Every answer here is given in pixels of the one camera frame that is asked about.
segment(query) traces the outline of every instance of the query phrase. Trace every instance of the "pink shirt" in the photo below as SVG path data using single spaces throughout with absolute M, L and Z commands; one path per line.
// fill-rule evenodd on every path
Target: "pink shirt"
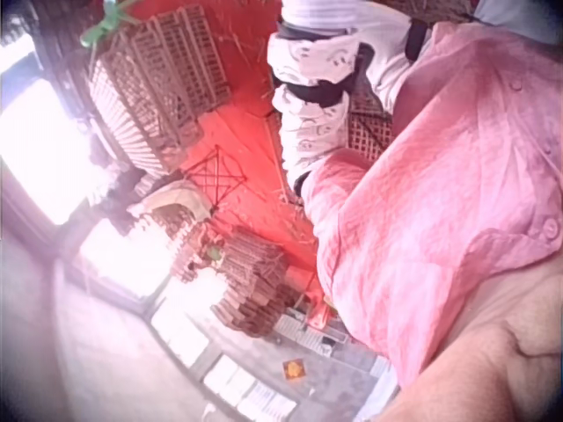
M 303 198 L 318 274 L 352 335 L 416 379 L 467 297 L 561 246 L 563 67 L 477 24 L 435 26 L 373 165 L 330 155 Z

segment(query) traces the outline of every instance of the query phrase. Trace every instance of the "skin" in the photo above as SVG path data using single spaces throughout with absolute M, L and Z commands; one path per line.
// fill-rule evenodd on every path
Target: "skin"
M 563 255 L 485 281 L 377 422 L 539 420 L 561 392 Z

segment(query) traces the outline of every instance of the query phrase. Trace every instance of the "orange sign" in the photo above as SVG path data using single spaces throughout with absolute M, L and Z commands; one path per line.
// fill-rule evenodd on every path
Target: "orange sign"
M 285 374 L 286 380 L 296 380 L 298 378 L 303 378 L 305 373 L 305 366 L 303 365 L 303 359 L 290 360 L 283 363 L 283 372 Z

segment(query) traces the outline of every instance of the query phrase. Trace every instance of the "leg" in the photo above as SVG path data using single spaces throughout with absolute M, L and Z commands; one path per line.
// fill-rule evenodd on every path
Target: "leg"
M 545 44 L 556 45 L 562 39 L 559 19 L 543 1 L 480 0 L 475 18 Z

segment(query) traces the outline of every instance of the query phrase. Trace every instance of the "shirt button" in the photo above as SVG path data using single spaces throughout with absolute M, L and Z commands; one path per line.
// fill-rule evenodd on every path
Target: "shirt button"
M 514 91 L 521 91 L 522 90 L 522 81 L 520 79 L 513 79 L 510 81 L 510 88 Z
M 560 226 L 554 218 L 548 218 L 544 223 L 544 234 L 548 240 L 554 240 L 559 236 Z

